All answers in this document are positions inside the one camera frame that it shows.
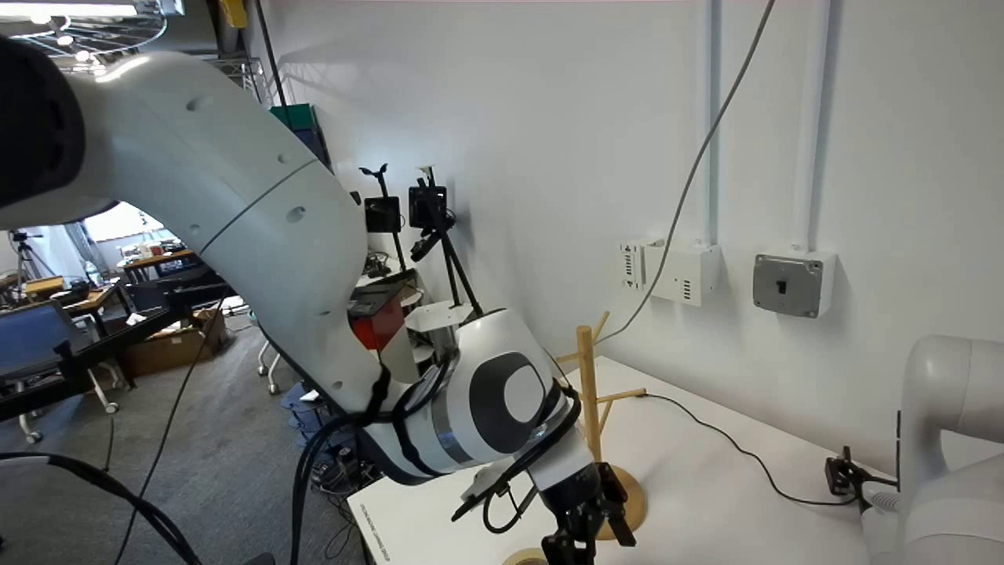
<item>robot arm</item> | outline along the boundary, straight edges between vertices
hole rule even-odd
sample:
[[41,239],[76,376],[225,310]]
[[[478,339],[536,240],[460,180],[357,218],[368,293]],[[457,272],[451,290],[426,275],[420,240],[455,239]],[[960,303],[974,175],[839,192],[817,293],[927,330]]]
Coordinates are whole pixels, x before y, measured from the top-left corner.
[[[532,469],[566,529],[551,545],[575,560],[575,545],[594,552],[605,480],[580,435],[566,432],[576,404],[526,327],[510,310],[470,320],[426,379],[391,379],[344,316],[368,252],[360,206],[241,88],[174,54],[59,75],[11,39],[0,80],[20,85],[0,118],[44,118],[24,117],[41,106],[59,162],[59,175],[30,168],[0,184],[0,226],[66,221],[114,200],[148,211],[249,297],[264,332],[344,413],[388,413],[365,427],[365,442],[391,480],[516,458],[511,469]],[[0,153],[20,159],[21,130],[0,130]]]

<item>window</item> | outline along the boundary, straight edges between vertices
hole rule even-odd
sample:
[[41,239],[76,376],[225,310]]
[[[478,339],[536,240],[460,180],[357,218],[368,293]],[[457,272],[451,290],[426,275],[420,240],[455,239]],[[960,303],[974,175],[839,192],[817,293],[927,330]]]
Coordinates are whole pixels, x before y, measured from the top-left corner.
[[115,206],[87,216],[84,229],[87,229],[92,240],[111,240],[111,239],[157,231],[163,226],[153,216],[148,216],[146,211],[118,200]]

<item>wooden stick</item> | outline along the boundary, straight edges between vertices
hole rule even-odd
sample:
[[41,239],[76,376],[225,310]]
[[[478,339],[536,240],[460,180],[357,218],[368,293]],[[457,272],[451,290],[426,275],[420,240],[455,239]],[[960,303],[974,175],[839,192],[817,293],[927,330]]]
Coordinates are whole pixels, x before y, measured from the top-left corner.
[[646,390],[626,390],[626,392],[614,392],[614,396],[599,396],[596,403],[619,403],[619,398],[643,398]]
[[596,462],[602,462],[599,449],[599,413],[596,413],[596,363],[594,363],[594,330],[576,327],[576,369],[583,385],[583,424],[586,424],[586,444]]
[[[605,324],[610,324],[610,310],[602,310],[602,316],[596,320],[596,327],[594,327],[594,341],[596,341],[596,336],[602,336]],[[560,363],[572,363],[572,361],[576,361],[576,350],[572,350],[572,354],[557,354],[557,361],[560,361]]]
[[602,403],[602,413],[599,413],[599,435],[602,435],[602,430],[605,430],[605,417],[610,417],[610,411],[614,408],[614,403]]

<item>white wall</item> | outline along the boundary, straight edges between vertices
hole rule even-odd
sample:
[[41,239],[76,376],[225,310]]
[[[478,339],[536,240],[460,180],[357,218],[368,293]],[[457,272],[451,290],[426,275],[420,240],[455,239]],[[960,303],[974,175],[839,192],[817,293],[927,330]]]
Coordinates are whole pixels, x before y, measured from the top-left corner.
[[[725,7],[721,85],[758,9]],[[551,350],[626,316],[619,243],[665,231],[697,151],[697,0],[283,0],[271,20],[339,168],[388,159],[406,192],[435,162],[451,181],[491,303]],[[652,303],[610,354],[890,463],[911,341],[1004,339],[1000,25],[999,0],[843,3],[820,211],[834,310],[780,320],[750,297],[753,253],[792,239],[811,7],[780,0],[721,130],[725,281],[702,310]]]
[[36,258],[41,259],[37,265],[58,275],[63,275],[66,281],[84,278],[84,258],[81,252],[76,252],[71,239],[66,235],[63,226],[36,226],[24,229],[33,231],[30,243],[36,252]]
[[20,271],[20,253],[11,243],[11,231],[0,229],[0,275]]

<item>ceiling light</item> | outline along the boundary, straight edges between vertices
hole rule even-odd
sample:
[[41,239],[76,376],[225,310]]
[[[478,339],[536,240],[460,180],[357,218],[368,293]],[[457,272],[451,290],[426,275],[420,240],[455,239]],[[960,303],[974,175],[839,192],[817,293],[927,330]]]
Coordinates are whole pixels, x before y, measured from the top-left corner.
[[63,0],[63,3],[8,3],[0,0],[0,20],[49,20],[49,15],[70,15],[70,20],[133,20],[139,15],[133,0]]

